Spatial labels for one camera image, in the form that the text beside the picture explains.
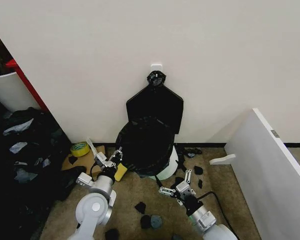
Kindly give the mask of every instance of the tape roll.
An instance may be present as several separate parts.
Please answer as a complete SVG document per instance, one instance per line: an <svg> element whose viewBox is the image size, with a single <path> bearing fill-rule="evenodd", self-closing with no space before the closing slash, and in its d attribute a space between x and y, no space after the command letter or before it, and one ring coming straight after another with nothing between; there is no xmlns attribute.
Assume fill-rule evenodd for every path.
<svg viewBox="0 0 300 240"><path fill-rule="evenodd" d="M90 148L89 148L89 145L85 141L83 141L83 142L79 142L79 143L76 143L75 145L73 145L70 148L70 151L73 156L82 157L90 151Z"/></svg>

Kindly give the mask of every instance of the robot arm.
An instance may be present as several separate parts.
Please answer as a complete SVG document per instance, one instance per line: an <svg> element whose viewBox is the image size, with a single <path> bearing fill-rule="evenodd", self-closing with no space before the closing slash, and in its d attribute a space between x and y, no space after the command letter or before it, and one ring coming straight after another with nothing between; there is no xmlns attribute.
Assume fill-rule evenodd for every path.
<svg viewBox="0 0 300 240"><path fill-rule="evenodd" d="M159 193L175 197L179 205L184 205L192 225L205 240L238 240L225 225L216 225L215 216L199 201L190 187L191 169L185 171L185 179L175 189L161 186Z"/></svg>
<svg viewBox="0 0 300 240"><path fill-rule="evenodd" d="M98 225L105 225L112 213L117 194L112 186L115 183L117 163L122 159L121 148L116 150L108 161L99 153L95 162L103 170L93 181L92 177L82 172L76 183L89 189L75 210L78 227L68 240L94 240L93 235Z"/></svg>
<svg viewBox="0 0 300 240"><path fill-rule="evenodd" d="M102 172L99 173L96 181L93 181L92 177L84 172L77 178L76 183L88 188L90 193L84 196L76 207L75 217L78 227L68 240L94 240L96 227L108 222L116 200L117 194L112 186L115 182L117 164L123 157L121 147L113 153L108 161L103 154L97 153L95 148L93 150L95 162L101 167ZM185 206L186 214L191 219L193 226L205 240L238 240L226 226L216 225L215 216L195 197L196 193L190 187L191 172L191 169L185 171L185 180L179 183L175 189L161 186L159 193L175 197L181 206Z"/></svg>

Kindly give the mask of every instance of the floor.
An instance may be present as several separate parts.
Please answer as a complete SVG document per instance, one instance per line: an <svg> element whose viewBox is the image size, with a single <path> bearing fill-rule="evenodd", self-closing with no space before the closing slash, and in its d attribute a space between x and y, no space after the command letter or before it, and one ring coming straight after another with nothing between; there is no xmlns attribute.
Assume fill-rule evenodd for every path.
<svg viewBox="0 0 300 240"><path fill-rule="evenodd" d="M290 152L300 163L300 148L290 148ZM203 168L202 175L191 175L191 187L197 197L208 191L215 191L224 212L232 224L233 229L241 240L260 240L258 230L243 197L235 174L229 165L209 165L209 160L224 157L223 148L202 148L202 154L194 158L186 158L185 166ZM175 177L184 177L181 169ZM166 187L171 186L175 177L162 181ZM198 180L203 180L203 188L198 187ZM98 226L94 238L105 239L105 231L117 228L121 240L170 240L173 234L184 240L202 239L191 226L183 206L179 206L175 199L158 193L156 182L150 178L140 178L133 172L128 172L120 182L113 186L117 193L112 216L106 226ZM75 186L70 196L63 202L56 201L46 221L40 240L65 240L74 233L77 222L75 210L79 200L88 191ZM163 225L160 229L141 229L140 219L143 216L134 206L140 201L146 204L145 214L160 215ZM213 196L203 200L205 207L217 218L217 222L225 224L220 209Z"/></svg>

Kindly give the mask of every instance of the power cord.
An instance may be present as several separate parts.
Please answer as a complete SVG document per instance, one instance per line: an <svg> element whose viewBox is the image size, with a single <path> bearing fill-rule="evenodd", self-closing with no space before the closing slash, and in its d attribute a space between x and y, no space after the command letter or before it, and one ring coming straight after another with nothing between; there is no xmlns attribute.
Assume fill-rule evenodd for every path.
<svg viewBox="0 0 300 240"><path fill-rule="evenodd" d="M95 180L94 180L94 177L92 176L92 169L95 167L95 166L97 166L98 164L97 164L97 162L95 161L94 162L94 164L91 166L91 168L90 168L90 177L92 178L92 181L93 182L95 182Z"/></svg>
<svg viewBox="0 0 300 240"><path fill-rule="evenodd" d="M213 194L213 195L215 196L215 199L216 199L216 201L217 201L217 203L218 203L218 205L219 205L219 208L220 208L221 213L222 213L222 215L223 215L223 217L224 217L224 220L226 221L226 224L228 224L230 230L233 232L233 234L236 236L236 238L237 238L238 240L240 240L240 238L239 238L238 235L236 234L235 230L234 230L233 227L231 226L229 220L227 219L227 217L226 217L226 215L225 215L225 213L224 213L224 210L223 210L223 208L222 208L222 206L221 206L221 203L220 203L220 201L219 201L219 198L218 198L217 194L216 194L214 191L208 191L207 193L205 193L205 194L203 194L202 196L198 197L197 200L203 199L203 198L205 198L206 196L208 196L208 195L210 195L210 194Z"/></svg>

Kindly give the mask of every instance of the black plastic bag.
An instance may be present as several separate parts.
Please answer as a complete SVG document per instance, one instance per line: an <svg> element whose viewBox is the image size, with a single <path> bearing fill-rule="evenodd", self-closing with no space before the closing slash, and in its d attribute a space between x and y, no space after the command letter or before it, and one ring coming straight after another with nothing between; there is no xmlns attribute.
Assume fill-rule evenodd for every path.
<svg viewBox="0 0 300 240"><path fill-rule="evenodd" d="M122 164L140 177L154 176L169 165L175 134L154 117L129 121L118 134L116 147L122 147Z"/></svg>

